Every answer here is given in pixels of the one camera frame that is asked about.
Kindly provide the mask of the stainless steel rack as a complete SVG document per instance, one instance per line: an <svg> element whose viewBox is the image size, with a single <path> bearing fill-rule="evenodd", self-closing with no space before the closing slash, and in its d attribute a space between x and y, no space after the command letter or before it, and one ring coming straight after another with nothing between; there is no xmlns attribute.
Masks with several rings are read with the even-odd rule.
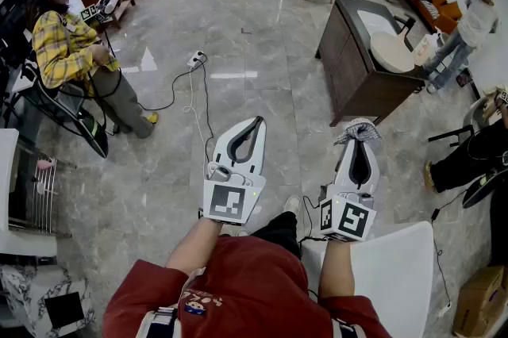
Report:
<svg viewBox="0 0 508 338"><path fill-rule="evenodd" d="M39 159L32 178L32 219L36 229L53 233L53 199L55 196L56 159Z"/></svg>

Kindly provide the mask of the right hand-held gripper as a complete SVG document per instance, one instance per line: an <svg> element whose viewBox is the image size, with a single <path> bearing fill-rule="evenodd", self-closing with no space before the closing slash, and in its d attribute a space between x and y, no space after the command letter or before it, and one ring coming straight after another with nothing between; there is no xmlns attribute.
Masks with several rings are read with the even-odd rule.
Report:
<svg viewBox="0 0 508 338"><path fill-rule="evenodd" d="M335 185L321 186L319 230L327 240L365 241L376 216L373 205L380 176L378 161L371 147L366 142L360 142L356 157L356 185L350 176L355 142L349 140L343 147Z"/></svg>

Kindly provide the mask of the beige frying pan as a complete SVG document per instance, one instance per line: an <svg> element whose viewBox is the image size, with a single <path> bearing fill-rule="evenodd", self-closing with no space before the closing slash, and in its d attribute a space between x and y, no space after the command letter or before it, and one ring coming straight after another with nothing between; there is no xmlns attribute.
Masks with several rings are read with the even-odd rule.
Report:
<svg viewBox="0 0 508 338"><path fill-rule="evenodd" d="M390 73L405 74L414 69L414 56L405 44L409 30L405 25L397 36L386 32L371 35L371 53L378 64Z"/></svg>

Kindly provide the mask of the grey scouring pad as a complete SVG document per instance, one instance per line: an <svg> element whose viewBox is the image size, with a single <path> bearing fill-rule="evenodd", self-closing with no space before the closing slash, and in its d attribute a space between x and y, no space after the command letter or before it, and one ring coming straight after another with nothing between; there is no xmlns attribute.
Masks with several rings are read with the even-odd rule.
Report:
<svg viewBox="0 0 508 338"><path fill-rule="evenodd" d="M368 142L380 138L381 136L374 123L367 118L359 117L345 126L343 133L339 135L333 144L347 144L350 140Z"/></svg>

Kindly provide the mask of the person's left forearm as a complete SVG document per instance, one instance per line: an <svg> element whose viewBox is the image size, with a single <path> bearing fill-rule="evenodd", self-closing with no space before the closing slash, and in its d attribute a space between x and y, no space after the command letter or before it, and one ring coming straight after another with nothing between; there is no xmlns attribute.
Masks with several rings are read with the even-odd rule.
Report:
<svg viewBox="0 0 508 338"><path fill-rule="evenodd" d="M170 254L165 267L190 275L204 268L213 252L223 224L201 217Z"/></svg>

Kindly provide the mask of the white sink basin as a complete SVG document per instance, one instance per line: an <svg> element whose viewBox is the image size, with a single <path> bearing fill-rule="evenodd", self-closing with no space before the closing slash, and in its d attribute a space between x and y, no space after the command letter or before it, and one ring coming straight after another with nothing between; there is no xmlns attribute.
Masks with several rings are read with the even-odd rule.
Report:
<svg viewBox="0 0 508 338"><path fill-rule="evenodd" d="M394 27L391 22L384 16L365 10L358 10L357 13L360 20L364 24L364 27L367 30L369 36L381 32L390 34L392 36L398 35L398 28Z"/></svg>

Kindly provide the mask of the cardboard box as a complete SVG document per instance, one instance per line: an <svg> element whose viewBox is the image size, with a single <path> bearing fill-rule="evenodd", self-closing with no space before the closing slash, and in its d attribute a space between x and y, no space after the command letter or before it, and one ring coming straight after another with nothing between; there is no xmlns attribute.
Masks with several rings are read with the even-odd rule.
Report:
<svg viewBox="0 0 508 338"><path fill-rule="evenodd" d="M508 302L505 267L484 267L461 288L452 332L459 338L484 338Z"/></svg>

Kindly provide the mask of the marble patterned counter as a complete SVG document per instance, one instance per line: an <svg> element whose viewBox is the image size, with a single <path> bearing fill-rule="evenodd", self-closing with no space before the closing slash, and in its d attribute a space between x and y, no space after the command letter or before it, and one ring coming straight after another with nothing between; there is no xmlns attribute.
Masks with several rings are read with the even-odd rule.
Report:
<svg viewBox="0 0 508 338"><path fill-rule="evenodd" d="M89 282L58 265L0 265L14 317L34 338L61 338L95 321Z"/></svg>

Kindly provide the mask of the dark wooden sink cabinet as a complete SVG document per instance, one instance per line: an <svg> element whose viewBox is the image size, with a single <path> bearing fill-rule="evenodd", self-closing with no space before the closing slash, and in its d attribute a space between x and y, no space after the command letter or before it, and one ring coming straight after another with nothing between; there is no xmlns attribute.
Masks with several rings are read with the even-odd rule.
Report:
<svg viewBox="0 0 508 338"><path fill-rule="evenodd" d="M390 73L378 64L358 10L384 16L399 33L410 16L396 16L378 2L334 0L315 53L325 72L333 111L331 127L354 117L372 117L378 125L411 94L424 88L417 72Z"/></svg>

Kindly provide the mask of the orange sofa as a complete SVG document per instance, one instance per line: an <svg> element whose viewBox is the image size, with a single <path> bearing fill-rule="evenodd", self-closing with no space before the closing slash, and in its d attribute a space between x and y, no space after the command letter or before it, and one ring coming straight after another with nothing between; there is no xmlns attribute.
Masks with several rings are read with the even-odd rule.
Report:
<svg viewBox="0 0 508 338"><path fill-rule="evenodd" d="M457 1L407 0L427 27L433 31L451 34L462 18Z"/></svg>

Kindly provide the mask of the person's white shoe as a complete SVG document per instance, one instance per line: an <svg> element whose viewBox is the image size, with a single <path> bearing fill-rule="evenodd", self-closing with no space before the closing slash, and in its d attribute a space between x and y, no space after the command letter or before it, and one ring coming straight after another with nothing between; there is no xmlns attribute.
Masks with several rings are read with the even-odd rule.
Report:
<svg viewBox="0 0 508 338"><path fill-rule="evenodd" d="M296 217L298 216L300 210L300 198L297 195L290 196L284 204L283 212L284 213L293 213Z"/></svg>

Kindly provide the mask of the black green clothes iron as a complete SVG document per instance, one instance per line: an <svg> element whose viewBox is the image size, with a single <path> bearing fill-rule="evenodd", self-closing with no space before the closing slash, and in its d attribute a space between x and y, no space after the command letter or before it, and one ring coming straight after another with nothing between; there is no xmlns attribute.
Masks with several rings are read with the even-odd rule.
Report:
<svg viewBox="0 0 508 338"><path fill-rule="evenodd" d="M85 109L80 109L77 113L75 125L80 134L94 149L94 151L105 159L109 151L105 129Z"/></svg>
<svg viewBox="0 0 508 338"><path fill-rule="evenodd" d="M475 180L466 190L462 201L463 208L468 209L481 202L499 184L505 181L508 181L508 168L503 171L490 171Z"/></svg>

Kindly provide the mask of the person's right forearm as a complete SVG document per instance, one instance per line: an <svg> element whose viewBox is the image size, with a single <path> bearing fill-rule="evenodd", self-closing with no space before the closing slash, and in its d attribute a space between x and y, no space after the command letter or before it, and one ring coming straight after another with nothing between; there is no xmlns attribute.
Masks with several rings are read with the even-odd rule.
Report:
<svg viewBox="0 0 508 338"><path fill-rule="evenodd" d="M351 243L329 241L321 267L318 298L351 297L355 293Z"/></svg>

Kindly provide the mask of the person's red shirt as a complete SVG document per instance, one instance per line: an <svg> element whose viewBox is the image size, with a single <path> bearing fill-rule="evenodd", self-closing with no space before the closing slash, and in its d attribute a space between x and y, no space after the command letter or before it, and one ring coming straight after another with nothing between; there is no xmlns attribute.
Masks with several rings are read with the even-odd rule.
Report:
<svg viewBox="0 0 508 338"><path fill-rule="evenodd" d="M308 295L300 260L254 236L221 236L202 274L138 260L112 297L104 338L135 338L150 311L177 305L182 338L333 338L343 321L361 338L391 338L365 296Z"/></svg>

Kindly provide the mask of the white orange detergent bottle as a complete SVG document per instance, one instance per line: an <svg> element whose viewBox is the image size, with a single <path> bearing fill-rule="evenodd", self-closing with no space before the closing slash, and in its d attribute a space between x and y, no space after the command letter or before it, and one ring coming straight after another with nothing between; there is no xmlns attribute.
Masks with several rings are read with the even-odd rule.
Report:
<svg viewBox="0 0 508 338"><path fill-rule="evenodd" d="M441 39L442 31L440 30L433 34L425 34L412 51L414 64L422 66L427 60L432 59L440 47L439 42Z"/></svg>

